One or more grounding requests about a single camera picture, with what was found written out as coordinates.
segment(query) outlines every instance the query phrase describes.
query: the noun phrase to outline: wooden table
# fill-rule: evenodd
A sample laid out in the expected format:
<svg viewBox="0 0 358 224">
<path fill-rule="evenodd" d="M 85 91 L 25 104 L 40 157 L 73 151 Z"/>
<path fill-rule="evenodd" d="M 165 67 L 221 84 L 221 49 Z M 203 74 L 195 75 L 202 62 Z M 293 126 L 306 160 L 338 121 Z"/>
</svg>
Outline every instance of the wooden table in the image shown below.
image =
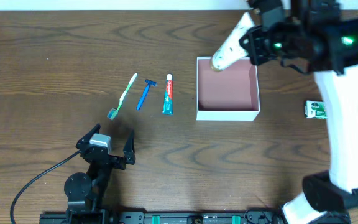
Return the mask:
<svg viewBox="0 0 358 224">
<path fill-rule="evenodd" d="M 0 223 L 9 223 L 16 193 L 74 153 L 96 123 L 117 155 L 129 130 L 136 135 L 136 165 L 112 176 L 105 198 L 112 207 L 274 207 L 300 193 L 303 176 L 328 169 L 326 122 L 303 117 L 304 101 L 320 100 L 313 77 L 277 62 L 258 68 L 255 121 L 196 121 L 196 57 L 214 54 L 242 13 L 0 12 Z M 135 72 L 117 120 L 108 120 Z M 167 73 L 175 79 L 174 116 L 161 115 Z M 146 78 L 158 86 L 136 111 Z M 76 157 L 36 181 L 16 205 L 17 222 L 64 211 L 67 177 L 87 168 Z M 358 209 L 351 215 L 358 223 Z"/>
</svg>

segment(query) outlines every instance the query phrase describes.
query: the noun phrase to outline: white box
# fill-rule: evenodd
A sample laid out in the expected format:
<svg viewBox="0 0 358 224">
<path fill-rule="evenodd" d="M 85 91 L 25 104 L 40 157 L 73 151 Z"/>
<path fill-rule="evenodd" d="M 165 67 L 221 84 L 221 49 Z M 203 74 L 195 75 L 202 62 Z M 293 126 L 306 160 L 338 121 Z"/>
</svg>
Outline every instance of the white box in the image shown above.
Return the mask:
<svg viewBox="0 0 358 224">
<path fill-rule="evenodd" d="M 197 121 L 253 121 L 260 111 L 257 68 L 244 57 L 222 72 L 197 57 Z"/>
</svg>

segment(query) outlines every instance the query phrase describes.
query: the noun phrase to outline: white background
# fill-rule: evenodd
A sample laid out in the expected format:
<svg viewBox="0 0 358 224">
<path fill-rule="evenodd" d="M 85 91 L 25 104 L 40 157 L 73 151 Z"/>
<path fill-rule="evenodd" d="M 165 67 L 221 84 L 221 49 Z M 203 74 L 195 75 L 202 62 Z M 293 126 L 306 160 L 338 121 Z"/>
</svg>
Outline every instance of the white background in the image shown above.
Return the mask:
<svg viewBox="0 0 358 224">
<path fill-rule="evenodd" d="M 290 0 L 283 0 L 286 9 Z M 358 0 L 341 0 L 358 9 Z M 248 9 L 245 0 L 0 0 L 0 10 L 228 10 Z"/>
</svg>

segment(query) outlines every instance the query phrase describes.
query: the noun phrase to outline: toothbrush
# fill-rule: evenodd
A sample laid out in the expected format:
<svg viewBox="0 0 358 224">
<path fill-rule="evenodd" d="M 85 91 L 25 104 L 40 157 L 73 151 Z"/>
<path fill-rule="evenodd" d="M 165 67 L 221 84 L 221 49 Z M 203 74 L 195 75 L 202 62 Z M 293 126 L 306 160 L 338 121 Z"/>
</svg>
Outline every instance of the toothbrush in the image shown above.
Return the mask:
<svg viewBox="0 0 358 224">
<path fill-rule="evenodd" d="M 132 83 L 135 81 L 137 77 L 137 73 L 135 73 L 131 80 L 129 80 L 129 83 L 128 83 L 128 86 L 127 88 L 125 89 L 125 91 L 122 93 L 121 97 L 119 98 L 119 104 L 118 104 L 118 107 L 117 108 L 111 108 L 109 114 L 107 115 L 107 117 L 110 119 L 110 120 L 113 120 L 117 114 L 118 114 L 118 111 L 119 109 L 121 108 L 121 105 L 122 105 L 122 102 L 124 101 L 124 98 L 125 98 L 125 95 L 127 95 L 127 92 L 129 90 L 129 88 L 131 87 Z"/>
</svg>

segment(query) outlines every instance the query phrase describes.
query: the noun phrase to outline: black cable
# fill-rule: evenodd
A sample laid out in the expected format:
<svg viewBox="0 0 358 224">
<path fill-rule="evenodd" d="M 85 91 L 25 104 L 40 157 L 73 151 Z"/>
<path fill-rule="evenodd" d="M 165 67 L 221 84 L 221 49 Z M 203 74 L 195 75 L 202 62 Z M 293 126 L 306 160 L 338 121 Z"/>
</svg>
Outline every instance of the black cable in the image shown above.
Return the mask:
<svg viewBox="0 0 358 224">
<path fill-rule="evenodd" d="M 67 161 L 69 161 L 70 159 L 72 159 L 73 157 L 75 157 L 77 154 L 79 154 L 80 152 L 79 151 L 76 151 L 74 154 L 72 154 L 71 156 L 67 157 L 65 160 L 59 162 L 58 164 L 54 165 L 53 167 L 43 171 L 41 174 L 39 174 L 37 177 L 34 177 L 32 180 L 30 180 L 29 183 L 27 183 L 23 188 L 22 190 L 19 191 L 19 193 L 17 193 L 15 199 L 13 200 L 12 202 L 12 205 L 11 205 L 11 222 L 12 224 L 16 224 L 15 222 L 15 218 L 13 216 L 13 211 L 15 209 L 15 204 L 17 202 L 17 199 L 19 199 L 20 195 L 23 194 L 23 192 L 32 184 L 34 183 L 36 180 L 38 180 L 39 178 L 41 178 L 43 175 L 49 173 L 50 171 L 56 169 L 57 167 L 60 167 L 61 165 L 63 165 L 64 163 L 66 163 Z"/>
</svg>

